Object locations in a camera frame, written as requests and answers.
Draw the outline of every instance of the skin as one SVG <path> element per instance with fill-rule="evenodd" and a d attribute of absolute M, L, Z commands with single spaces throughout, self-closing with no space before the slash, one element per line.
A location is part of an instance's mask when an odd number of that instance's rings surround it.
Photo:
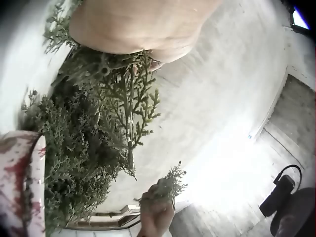
<path fill-rule="evenodd" d="M 152 198 L 153 192 L 158 188 L 152 185 L 148 192 L 142 195 L 142 198 Z M 170 227 L 174 217 L 172 203 L 155 203 L 149 209 L 141 208 L 142 228 L 137 237 L 162 237 Z"/>
<path fill-rule="evenodd" d="M 161 67 L 186 55 L 222 0 L 85 0 L 70 35 L 94 50 L 129 54 L 151 50 Z"/>

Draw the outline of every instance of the wooden floor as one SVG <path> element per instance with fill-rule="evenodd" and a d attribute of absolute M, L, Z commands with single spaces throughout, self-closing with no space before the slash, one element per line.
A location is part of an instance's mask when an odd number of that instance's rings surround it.
<path fill-rule="evenodd" d="M 275 176 L 289 164 L 300 166 L 303 174 L 306 169 L 315 172 L 315 92 L 289 76 L 260 137 L 238 158 L 239 162 L 254 172 L 247 178 L 239 178 L 238 172 L 234 175 L 225 174 L 230 176 L 231 180 L 224 182 L 222 189 L 231 190 L 230 195 L 227 197 L 229 192 L 215 190 L 210 192 L 209 204 L 193 203 L 177 213 L 170 227 L 173 237 L 272 236 L 272 219 L 265 219 L 258 207 L 273 189 Z M 296 170 L 289 169 L 286 174 L 298 182 Z M 314 180 L 310 182 L 315 184 L 315 173 L 312 176 Z M 212 182 L 216 182 L 218 186 L 221 179 L 218 177 L 206 183 L 209 183 L 211 188 Z"/>

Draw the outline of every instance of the hand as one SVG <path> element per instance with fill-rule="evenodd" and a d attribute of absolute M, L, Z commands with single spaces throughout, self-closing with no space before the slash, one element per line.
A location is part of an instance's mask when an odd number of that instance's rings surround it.
<path fill-rule="evenodd" d="M 152 185 L 142 198 L 152 198 L 158 185 Z M 149 208 L 142 208 L 140 219 L 142 228 L 137 237 L 162 237 L 174 217 L 172 203 L 156 202 Z"/>

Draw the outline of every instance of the red stain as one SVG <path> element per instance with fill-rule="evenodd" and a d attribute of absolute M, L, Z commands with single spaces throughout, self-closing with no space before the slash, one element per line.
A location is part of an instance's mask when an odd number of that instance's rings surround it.
<path fill-rule="evenodd" d="M 37 216 L 40 213 L 41 203 L 40 202 L 33 202 L 32 209 L 35 211 L 35 215 Z"/>
<path fill-rule="evenodd" d="M 18 192 L 17 196 L 14 198 L 15 214 L 21 218 L 22 217 L 22 207 L 21 204 L 23 200 L 21 198 L 21 193 L 23 190 L 23 182 L 25 176 L 25 169 L 29 164 L 29 156 L 25 155 L 21 157 L 14 166 L 5 167 L 4 170 L 15 176 L 15 190 Z"/>
<path fill-rule="evenodd" d="M 46 147 L 39 149 L 39 155 L 42 158 L 46 154 Z"/>

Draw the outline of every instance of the white surface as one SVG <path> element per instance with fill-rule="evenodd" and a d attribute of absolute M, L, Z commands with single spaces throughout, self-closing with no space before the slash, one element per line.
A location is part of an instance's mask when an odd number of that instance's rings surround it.
<path fill-rule="evenodd" d="M 288 73 L 315 91 L 315 43 L 285 27 Z"/>
<path fill-rule="evenodd" d="M 44 54 L 49 2 L 16 5 L 0 23 L 0 134 L 15 130 L 21 104 L 31 90 L 47 94 L 69 48 Z"/>
<path fill-rule="evenodd" d="M 87 231 L 62 229 L 57 231 L 51 237 L 131 237 L 128 229 L 107 230 L 107 231 Z"/>

